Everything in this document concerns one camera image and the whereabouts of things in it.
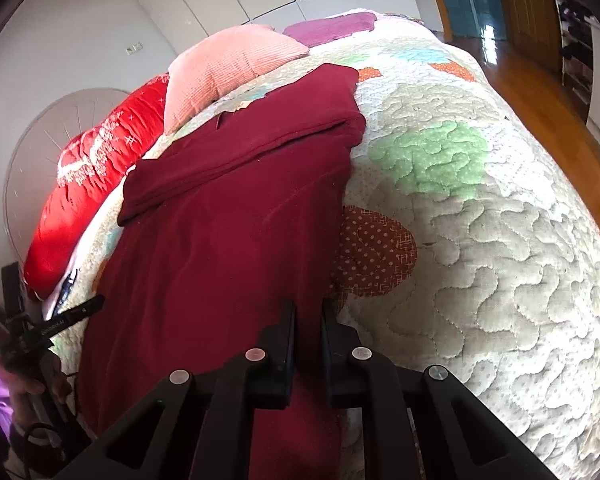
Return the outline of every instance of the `green patch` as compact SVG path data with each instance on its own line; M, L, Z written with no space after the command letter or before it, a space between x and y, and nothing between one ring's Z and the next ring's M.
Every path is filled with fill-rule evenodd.
M365 53L356 53L356 54L349 54L348 56L345 57L341 57L337 63L340 65L346 65L346 66L354 66L356 63L362 63L365 62L367 59L369 59L371 57L371 54L365 54Z
M369 158L403 193L439 193L467 200L484 174L488 145L475 128L445 121L437 128L373 140Z

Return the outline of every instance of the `wall outlet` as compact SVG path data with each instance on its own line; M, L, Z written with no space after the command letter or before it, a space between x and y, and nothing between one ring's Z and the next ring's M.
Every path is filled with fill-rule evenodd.
M128 56L131 56L131 54L135 54L138 50L142 50L142 43L140 43L139 41L136 44L128 46L125 49L125 52Z

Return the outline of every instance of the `electrical wire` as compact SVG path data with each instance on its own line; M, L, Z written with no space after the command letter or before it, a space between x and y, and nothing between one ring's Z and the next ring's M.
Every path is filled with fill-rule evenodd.
M24 476L19 475L18 473L16 473L15 471L12 471L11 469L9 469L8 467L5 467L4 470L9 474L9 475L13 475L16 478L22 478L22 480L26 480L24 478Z
M58 430L56 430L56 428L50 426L49 424L43 424L42 422L33 423L27 428L27 431L24 432L24 446L22 448L22 465L24 466L25 480L31 480L31 470L29 469L29 465L27 464L27 444L29 443L31 435L36 430L53 431L59 436Z

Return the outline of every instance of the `maroon blanket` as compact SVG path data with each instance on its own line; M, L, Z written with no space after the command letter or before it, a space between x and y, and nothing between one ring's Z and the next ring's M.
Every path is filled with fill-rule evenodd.
M176 368L197 374L250 348L298 307L291 407L256 412L252 480L334 479L340 433L326 405L320 303L338 245L349 150L365 119L355 69L324 64L222 113L141 160L122 238L102 275L78 400L100 433Z

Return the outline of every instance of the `patchwork quilt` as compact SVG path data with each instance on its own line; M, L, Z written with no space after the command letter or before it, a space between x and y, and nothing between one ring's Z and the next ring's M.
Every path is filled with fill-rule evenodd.
M443 364L562 480L600 470L600 231L564 173L476 61L420 25L316 46L212 104L146 157L222 110L248 106L322 63L359 71L367 120L352 150L339 319L396 364ZM85 233L65 308L93 295L121 229L122 185ZM77 370L85 323L55 340ZM342 477L362 478L350 412Z

